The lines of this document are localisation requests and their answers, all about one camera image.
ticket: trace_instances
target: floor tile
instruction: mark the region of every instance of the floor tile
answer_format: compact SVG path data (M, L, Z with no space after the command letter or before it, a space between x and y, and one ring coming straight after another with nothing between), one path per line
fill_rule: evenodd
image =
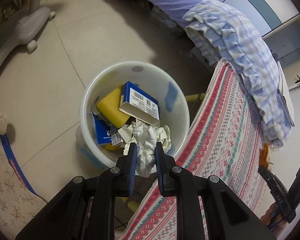
M145 11L133 4L124 10L88 17L58 28L61 40L87 86L106 67L140 60L168 70L183 62L175 39L150 22Z
M84 92L57 31L37 44L32 54L17 47L0 77L0 111L14 130L9 140L20 166L79 121Z
M56 27L95 14L114 11L110 0L47 0L49 7L57 13Z
M35 192L50 201L73 177L91 178L100 174L80 151L75 140L75 125L35 155L23 167Z
M40 5L48 6L47 0L41 0ZM41 35L44 35L55 29L56 29L56 26L54 25L53 21L46 21L46 23L43 25L42 29L40 30L40 33L41 33Z
M212 77L196 58L168 70L167 73L177 82L186 96L205 92Z
M114 219L114 236L119 237L125 231L127 225L122 225L117 218Z

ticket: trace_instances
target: yellow sponge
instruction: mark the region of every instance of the yellow sponge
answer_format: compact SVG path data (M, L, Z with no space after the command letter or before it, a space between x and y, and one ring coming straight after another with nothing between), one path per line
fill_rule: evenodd
M105 149L109 150L109 151L123 150L123 148L113 146L111 143L107 143L106 146L105 146Z
M100 113L103 114L116 128L121 128L130 117L130 115L119 110L121 87L122 85L97 103L97 109Z

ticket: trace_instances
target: gray stand base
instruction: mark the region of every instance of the gray stand base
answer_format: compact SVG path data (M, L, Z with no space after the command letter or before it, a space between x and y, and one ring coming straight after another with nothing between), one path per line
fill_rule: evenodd
M33 38L40 31L49 17L51 10L47 6L41 6L33 14L21 11L12 19L9 19L0 27L0 66L8 54L18 45L29 44L28 50L32 52L36 48Z

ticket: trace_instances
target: yellow chair leg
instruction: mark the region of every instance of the yellow chair leg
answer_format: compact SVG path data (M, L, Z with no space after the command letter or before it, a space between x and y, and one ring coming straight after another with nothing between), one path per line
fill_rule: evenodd
M189 95L185 96L187 102L195 102L197 99L202 102L206 96L206 93L196 94L196 95Z
M126 203L126 201L128 200L127 197L120 197L120 199L123 201L123 203ZM127 203L127 207L133 212L135 213L137 211L137 209L139 208L139 203L135 200L130 200Z

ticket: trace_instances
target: barcode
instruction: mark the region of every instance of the barcode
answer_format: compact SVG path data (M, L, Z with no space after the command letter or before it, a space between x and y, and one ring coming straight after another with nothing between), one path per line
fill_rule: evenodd
M137 98L139 98L140 100L143 100L143 96L142 95L140 95L138 92L133 92L133 94L134 94L134 96L135 97L137 97Z
M111 144L116 145L121 142L121 136L119 133L114 134L111 136Z

